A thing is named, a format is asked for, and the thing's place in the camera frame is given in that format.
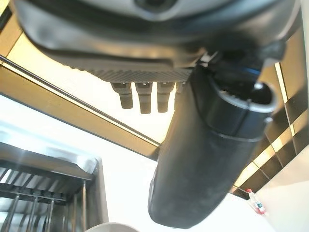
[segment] metal rack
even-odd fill
[[[86,181],[82,182],[82,186],[72,196],[64,193],[62,186],[60,181],[48,177],[1,168],[0,200],[4,202],[1,206],[5,221],[0,231],[55,231],[60,219],[59,212],[60,217],[63,217],[62,231],[85,231]],[[73,217],[69,218],[71,209]],[[81,225],[77,225],[77,217],[82,218]]]
[[[103,222],[98,168],[86,172],[63,154],[0,142],[0,232],[84,232]]]

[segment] black tile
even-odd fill
[[[262,171],[271,179],[273,178],[280,170],[282,169],[282,166],[277,158],[276,155],[274,155],[272,158],[270,158],[262,167]]]
[[[302,130],[294,136],[297,154],[299,154],[309,144],[309,125],[307,124]]]
[[[258,157],[266,148],[268,148],[270,146],[270,142],[267,139],[267,137],[264,135],[264,137],[262,138],[262,140],[258,143],[258,145],[256,146],[256,148],[254,149],[253,155],[252,155],[252,159],[255,159],[256,157]]]
[[[293,123],[308,108],[307,85],[303,86],[286,103],[286,109],[290,122]]]
[[[270,142],[275,141],[289,127],[285,109],[281,108],[275,115],[273,121],[267,126],[266,135]]]
[[[277,152],[277,155],[283,166],[286,166],[296,156],[293,141],[290,140],[286,145],[284,145]]]
[[[257,170],[248,180],[243,183],[241,189],[252,189],[253,192],[257,192],[263,187],[269,180],[263,174],[261,170]]]
[[[308,115],[308,109],[301,114],[301,116],[298,117],[298,119],[295,120],[295,122],[293,123],[294,126],[294,130],[295,133],[298,133],[299,131],[301,131],[304,127],[308,126],[308,119],[309,119],[309,115]]]
[[[249,194],[248,193],[245,193],[245,192],[243,192],[240,189],[235,188],[235,187],[232,187],[230,193],[232,193],[235,196],[238,196],[238,197],[241,197],[243,199],[246,199],[246,200],[249,199]]]

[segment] white bottle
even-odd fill
[[[255,211],[258,214],[264,214],[266,212],[265,208],[263,207],[262,203],[258,200],[257,196],[254,192],[249,188],[246,190],[250,197],[250,202],[252,207],[254,207]]]

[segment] metal rod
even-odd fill
[[[13,181],[10,183],[10,186],[12,187],[16,181],[19,179],[19,177],[21,176],[22,173],[17,173],[17,175],[15,176],[15,178],[13,179]]]
[[[83,214],[83,218],[82,218],[82,228],[83,231],[87,230],[87,205],[86,205],[86,182],[83,182],[83,190],[82,190],[82,214]]]
[[[50,209],[49,209],[49,215],[48,215],[48,220],[47,220],[47,230],[46,232],[50,232],[50,224],[52,222],[52,215],[53,215],[53,208],[54,208],[54,199],[52,199],[52,202],[50,204]]]
[[[27,214],[24,214],[23,217],[21,218],[20,220],[20,223],[19,223],[19,227],[17,229],[17,232],[22,232],[22,229],[23,229],[23,226],[24,226],[24,223],[25,223],[25,220],[27,218]]]
[[[31,226],[31,231],[37,231],[39,227],[41,216],[36,216],[33,225]]]
[[[16,185],[20,186],[21,184],[23,184],[26,180],[28,180],[27,176],[29,175],[29,173],[25,173],[25,172],[22,172],[21,173],[21,176],[18,180],[18,183],[16,183]]]
[[[50,179],[49,180],[49,183],[48,183],[48,185],[47,185],[47,187],[46,187],[46,191],[49,191],[49,189],[54,185],[54,183],[55,182],[58,182],[58,180],[53,180],[53,179]]]
[[[19,199],[23,201],[34,201],[34,198],[39,198],[40,202],[50,203],[52,199],[56,200],[57,204],[65,205],[67,196],[65,194],[52,195],[52,192],[39,190],[33,191],[31,188],[22,188],[20,186],[0,184],[0,197],[13,199],[16,195],[19,195]]]
[[[30,213],[28,224],[27,224],[26,232],[31,232],[32,231],[32,225],[33,225],[33,219],[34,219],[34,211],[35,211],[35,206],[36,206],[37,202],[38,202],[38,198],[36,197],[34,199],[33,204],[32,204],[31,213]]]
[[[28,179],[25,181],[25,183],[23,184],[22,189],[24,189],[25,187],[27,187],[27,185],[30,183],[30,181],[32,180],[32,178],[34,177],[34,174],[31,174]]]
[[[9,169],[5,169],[4,172],[0,176],[0,181],[4,178],[5,174],[8,172]]]
[[[72,232],[76,232],[77,195],[74,195]]]
[[[19,195],[16,195],[16,197],[15,197],[15,199],[13,201],[13,206],[10,209],[10,212],[8,213],[8,216],[6,218],[7,220],[6,220],[6,222],[2,226],[3,229],[1,229],[1,232],[9,232],[9,229],[10,229],[10,226],[11,226],[11,222],[12,222],[12,219],[13,219],[13,215],[14,215],[16,207],[17,207],[18,200],[19,200]]]
[[[12,178],[12,176],[14,175],[15,171],[14,170],[11,170],[10,171],[10,174],[8,176],[8,178],[5,180],[5,183],[8,184]]]
[[[40,180],[36,183],[34,188],[38,189],[45,180],[46,180],[46,177],[41,176]]]
[[[64,215],[63,215],[63,224],[62,224],[62,231],[67,232],[68,229],[68,211],[69,211],[69,206],[66,204],[64,206]]]
[[[46,217],[44,218],[43,228],[40,231],[42,231],[42,232],[47,231],[47,222],[48,222],[48,215],[46,215]]]
[[[66,187],[66,182],[65,181],[60,181],[57,183],[57,185],[54,188],[54,192],[63,192],[63,188]]]

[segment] metal pipe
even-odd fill
[[[33,225],[31,226],[31,231],[37,231],[38,230],[40,220],[41,220],[41,216],[37,215],[35,217]]]
[[[4,178],[5,174],[8,172],[9,169],[5,169],[4,172],[0,176],[0,181]]]
[[[63,215],[63,224],[62,224],[62,231],[67,232],[68,229],[68,216],[69,216],[69,206],[66,204],[64,206],[64,215]]]
[[[55,184],[55,182],[56,182],[56,184],[57,184],[57,183],[58,183],[58,180],[50,179],[45,190],[46,190],[46,191],[49,191],[49,189]]]
[[[8,178],[5,180],[6,184],[8,184],[10,182],[10,180],[11,180],[12,176],[14,175],[14,173],[15,173],[15,170],[11,170],[10,171],[10,174],[9,174]]]
[[[40,185],[46,180],[46,177],[41,176],[41,178],[39,179],[39,181],[36,183],[36,185],[34,186],[35,189],[38,189],[40,187]]]
[[[15,178],[13,179],[13,181],[10,183],[10,188],[14,186],[14,184],[16,183],[16,181],[19,179],[19,177],[21,176],[22,173],[17,173],[17,175],[15,176]]]
[[[57,183],[57,185],[54,188],[54,192],[63,192],[63,188],[67,187],[65,181],[60,181]]]
[[[77,195],[74,195],[72,232],[76,232]]]
[[[24,214],[23,217],[21,218],[20,220],[20,223],[19,223],[19,227],[17,229],[17,232],[22,232],[22,229],[23,229],[23,226],[24,226],[24,223],[25,223],[25,220],[27,218],[27,214]]]
[[[36,206],[37,202],[38,202],[38,198],[36,197],[34,199],[33,204],[32,204],[31,213],[30,213],[28,224],[27,224],[26,232],[31,232],[32,229],[33,229],[34,211],[35,211],[35,206]]]
[[[46,215],[46,217],[44,218],[44,223],[43,223],[43,227],[42,227],[42,230],[39,230],[39,231],[42,231],[42,232],[46,232],[47,231],[47,222],[48,222],[48,215]]]
[[[49,215],[48,215],[48,219],[47,219],[47,229],[46,232],[50,232],[50,224],[52,221],[52,215],[53,215],[53,208],[54,208],[54,199],[52,199],[51,205],[50,205],[50,209],[49,209]]]
[[[24,189],[25,187],[27,187],[27,185],[30,183],[30,181],[33,179],[34,174],[31,174],[28,179],[25,181],[25,183],[22,186],[22,189]]]
[[[8,213],[8,216],[6,218],[7,220],[2,226],[1,232],[9,232],[11,222],[12,222],[12,219],[13,219],[13,215],[14,215],[16,207],[17,207],[18,200],[19,200],[19,195],[16,195],[16,197],[13,201],[13,206],[12,206],[10,212]]]
[[[86,214],[86,210],[87,210],[87,205],[86,205],[86,182],[83,182],[83,190],[82,190],[82,214],[83,214],[83,218],[82,218],[82,228],[83,231],[87,230],[87,214]]]

